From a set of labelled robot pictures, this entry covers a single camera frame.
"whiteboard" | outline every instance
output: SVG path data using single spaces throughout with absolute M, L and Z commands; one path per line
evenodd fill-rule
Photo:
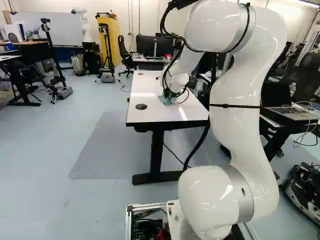
M 48 26 L 53 45 L 82 46 L 84 39 L 82 20 L 79 14 L 66 12 L 17 12 L 10 14 L 12 24 L 22 24 L 24 33 L 39 27 L 41 38 L 47 35 L 41 29 L 41 19 L 50 19 Z

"black strap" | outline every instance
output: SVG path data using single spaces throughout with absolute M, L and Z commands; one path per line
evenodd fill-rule
M 220 107 L 220 108 L 238 108 L 238 109 L 263 109 L 262 106 L 249 106 L 249 105 L 229 105 L 229 104 L 209 104 L 211 107 Z
M 231 50 L 226 51 L 225 54 L 230 53 L 232 50 L 234 50 L 236 47 L 239 46 L 239 44 L 240 44 L 241 41 L 244 39 L 244 37 L 245 37 L 245 35 L 246 35 L 247 31 L 248 31 L 248 28 L 249 28 L 249 23 L 250 23 L 250 11 L 249 11 L 249 7 L 250 7 L 250 3 L 248 2 L 247 4 L 243 4 L 243 3 L 240 3 L 240 4 L 242 4 L 242 5 L 245 6 L 245 9 L 246 9 L 247 14 L 248 14 L 248 18 L 247 18 L 247 21 L 246 21 L 245 30 L 244 30 L 244 32 L 243 32 L 243 34 L 242 34 L 242 37 L 241 37 L 240 40 L 238 41 L 238 43 L 237 43 L 236 45 L 234 45 L 234 47 L 233 47 Z

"black desk leg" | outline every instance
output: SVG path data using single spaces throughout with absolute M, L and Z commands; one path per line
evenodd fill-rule
M 288 131 L 287 127 L 282 127 L 273 134 L 273 137 L 270 140 L 268 140 L 268 143 L 263 149 L 269 162 L 271 162 L 276 156 L 277 152 L 285 144 L 290 134 L 291 133 Z
M 14 99 L 12 99 L 8 105 L 11 106 L 33 106 L 33 107 L 38 107 L 41 105 L 39 102 L 31 102 L 28 98 L 28 90 L 23 82 L 23 79 L 20 75 L 20 72 L 18 68 L 15 66 L 14 61 L 11 61 L 9 63 L 9 69 L 10 69 L 10 79 L 11 79 L 11 84 L 14 84 L 19 91 L 19 95 L 16 96 Z
M 152 132 L 150 172 L 134 175 L 132 177 L 133 185 L 154 184 L 179 180 L 183 171 L 161 171 L 164 134 L 165 132 L 162 130 Z

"wall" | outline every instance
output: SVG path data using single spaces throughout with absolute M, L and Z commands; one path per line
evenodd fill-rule
M 91 26 L 93 39 L 96 42 L 99 41 L 98 24 L 95 19 L 96 12 L 109 12 L 112 9 L 118 15 L 119 32 L 124 36 L 125 45 L 130 51 L 135 50 L 135 39 L 138 33 L 154 36 L 156 32 L 159 32 L 162 14 L 169 2 L 169 0 L 11 1 L 13 1 L 16 10 L 22 12 L 70 12 L 73 7 L 84 7 L 88 10 L 88 22 Z M 247 3 L 248 0 L 240 0 L 239 2 Z M 252 6 L 264 8 L 266 7 L 267 0 L 251 0 L 250 3 Z M 169 13 L 166 19 L 166 28 L 169 32 L 183 36 L 188 12 L 192 6 L 190 5 L 179 11 L 173 10 Z M 282 15 L 288 28 L 288 41 L 295 42 L 296 44 L 303 42 L 317 12 L 317 8 L 306 5 L 298 0 L 269 0 L 267 8 Z
M 309 40 L 315 31 L 320 31 L 320 24 L 316 24 L 318 21 L 320 21 L 320 13 L 319 12 L 315 17 L 314 22 L 312 23 L 312 26 L 311 26 L 308 34 L 305 37 L 305 40 Z
M 97 12 L 110 12 L 118 16 L 119 34 L 125 36 L 125 44 L 130 44 L 128 38 L 129 17 L 128 0 L 13 0 L 19 12 L 58 12 L 70 13 L 75 7 L 87 10 L 88 23 L 91 27 L 92 38 L 99 43 Z

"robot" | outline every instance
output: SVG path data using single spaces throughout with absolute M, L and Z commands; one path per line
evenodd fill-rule
M 168 8 L 194 2 L 180 58 L 162 71 L 160 100 L 174 104 L 204 51 L 232 53 L 233 67 L 212 86 L 209 109 L 211 129 L 230 150 L 231 162 L 186 170 L 179 200 L 167 202 L 167 212 L 178 216 L 168 219 L 173 240 L 219 240 L 233 224 L 272 213 L 279 201 L 259 117 L 262 84 L 286 45 L 287 27 L 274 11 L 225 0 L 174 0 Z

